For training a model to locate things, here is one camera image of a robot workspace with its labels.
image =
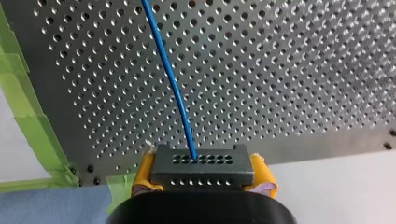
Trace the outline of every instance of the yellow clip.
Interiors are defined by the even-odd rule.
[[[275,198],[278,189],[278,184],[273,174],[271,173],[270,168],[265,164],[263,157],[261,157],[258,153],[254,153],[250,155],[250,160],[253,165],[254,181],[253,181],[253,185],[245,186],[244,191],[249,191],[251,189],[254,189],[258,187],[260,184],[271,183],[274,184],[276,187],[274,189],[271,189],[270,196],[271,198]]]

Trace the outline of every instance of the gray metal surface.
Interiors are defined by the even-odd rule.
[[[199,149],[197,154],[195,161],[187,149],[172,150],[159,145],[151,181],[166,190],[241,190],[253,183],[254,172],[245,146]]]
[[[1,2],[84,185],[134,172],[145,139],[187,147],[140,1]],[[395,4],[152,1],[196,146],[278,163],[392,145]]]

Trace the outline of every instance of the cable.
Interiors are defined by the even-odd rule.
[[[148,23],[151,28],[151,32],[154,36],[155,43],[157,44],[157,49],[160,53],[161,60],[163,61],[163,67],[165,68],[165,72],[168,75],[169,82],[171,83],[172,91],[174,92],[178,111],[180,112],[181,120],[183,122],[184,133],[186,134],[187,145],[189,146],[189,151],[191,157],[196,160],[197,153],[195,151],[194,141],[192,140],[192,133],[189,124],[189,117],[187,116],[186,108],[183,103],[183,98],[180,94],[180,89],[177,85],[177,80],[172,71],[171,64],[169,63],[168,56],[166,55],[165,48],[163,46],[163,40],[161,39],[161,34],[157,27],[157,22],[155,21],[155,17],[152,13],[151,6],[149,4],[149,0],[142,0],[143,9],[145,9],[146,15],[148,17]]]

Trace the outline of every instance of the black rounded object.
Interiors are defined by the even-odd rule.
[[[100,179],[99,179],[99,177],[96,177],[96,178],[93,180],[93,184],[94,184],[94,185],[100,185]]]
[[[151,192],[122,203],[107,224],[296,224],[291,212],[251,192]]]

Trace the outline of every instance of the blue fabric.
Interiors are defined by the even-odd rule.
[[[0,223],[104,224],[111,203],[108,186],[36,189],[0,194]]]

